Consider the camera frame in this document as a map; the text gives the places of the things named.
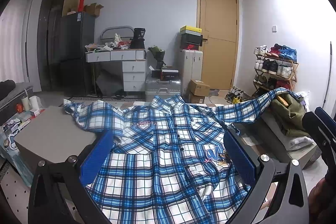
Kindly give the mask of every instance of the shoe rack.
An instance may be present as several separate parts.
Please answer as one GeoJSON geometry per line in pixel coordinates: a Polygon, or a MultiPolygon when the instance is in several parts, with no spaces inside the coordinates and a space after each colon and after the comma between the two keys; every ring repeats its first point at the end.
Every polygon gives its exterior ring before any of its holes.
{"type": "MultiPolygon", "coordinates": [[[[286,63],[291,64],[293,70],[292,70],[292,74],[289,76],[289,78],[285,78],[285,77],[282,77],[282,76],[279,76],[279,75],[274,75],[274,74],[271,74],[271,73],[268,73],[268,72],[264,72],[264,71],[258,70],[258,69],[254,69],[254,70],[256,71],[257,75],[263,75],[265,73],[267,75],[266,76],[267,81],[269,80],[270,77],[276,78],[276,79],[279,79],[279,80],[288,81],[289,85],[290,85],[290,88],[291,88],[291,91],[294,90],[294,87],[295,87],[295,85],[297,83],[296,70],[297,70],[297,68],[299,66],[299,63],[293,62],[292,60],[288,60],[288,59],[284,59],[284,58],[279,58],[279,57],[274,57],[274,56],[267,56],[267,55],[260,55],[260,54],[256,54],[256,56],[257,56],[257,58],[260,57],[264,61],[265,61],[265,59],[270,59],[270,60],[278,60],[278,61],[282,61],[282,62],[286,62],[286,63]]],[[[253,82],[253,85],[254,85],[254,87],[256,89],[262,88],[264,90],[270,91],[265,86],[259,85],[259,84],[255,83],[255,82],[253,82]]]]}

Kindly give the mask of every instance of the shirt collar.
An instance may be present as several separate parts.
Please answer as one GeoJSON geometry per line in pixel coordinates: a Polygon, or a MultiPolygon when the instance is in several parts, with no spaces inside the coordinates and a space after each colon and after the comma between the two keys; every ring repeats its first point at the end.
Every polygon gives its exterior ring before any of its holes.
{"type": "Polygon", "coordinates": [[[172,108],[178,108],[184,104],[185,102],[179,94],[176,94],[168,99],[162,99],[158,95],[155,95],[150,107],[159,111],[170,113],[172,108]]]}

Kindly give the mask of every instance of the curtain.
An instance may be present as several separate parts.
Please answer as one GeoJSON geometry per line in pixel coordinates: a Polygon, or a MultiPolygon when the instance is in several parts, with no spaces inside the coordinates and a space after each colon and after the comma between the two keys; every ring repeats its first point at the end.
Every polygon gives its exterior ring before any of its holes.
{"type": "Polygon", "coordinates": [[[24,82],[23,23],[28,0],[10,0],[0,16],[0,81],[24,82]]]}

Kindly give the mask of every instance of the plaid shirt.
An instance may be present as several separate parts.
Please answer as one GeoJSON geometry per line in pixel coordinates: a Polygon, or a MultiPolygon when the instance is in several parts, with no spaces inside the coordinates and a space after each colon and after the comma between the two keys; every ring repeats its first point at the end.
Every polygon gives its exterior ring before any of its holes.
{"type": "Polygon", "coordinates": [[[224,123],[253,122],[287,92],[220,107],[187,105],[175,95],[124,110],[102,101],[82,107],[64,100],[64,108],[83,129],[117,137],[86,186],[111,223],[225,223],[250,186],[226,162],[224,123]]]}

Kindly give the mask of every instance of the drawer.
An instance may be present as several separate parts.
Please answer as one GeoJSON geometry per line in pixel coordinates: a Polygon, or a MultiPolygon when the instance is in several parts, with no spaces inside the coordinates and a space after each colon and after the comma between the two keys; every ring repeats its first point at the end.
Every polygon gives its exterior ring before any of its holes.
{"type": "Polygon", "coordinates": [[[135,60],[135,51],[111,51],[111,60],[135,60]]]}
{"type": "Polygon", "coordinates": [[[123,72],[145,72],[146,61],[124,61],[123,72]]]}
{"type": "Polygon", "coordinates": [[[124,82],[145,82],[146,75],[144,72],[124,72],[124,82]]]}
{"type": "Polygon", "coordinates": [[[145,51],[144,50],[140,50],[140,51],[136,51],[136,59],[145,59],[145,51]]]}
{"type": "Polygon", "coordinates": [[[124,91],[145,91],[145,82],[124,82],[124,91]]]}
{"type": "Polygon", "coordinates": [[[86,62],[110,61],[110,52],[91,52],[85,55],[86,62]]]}

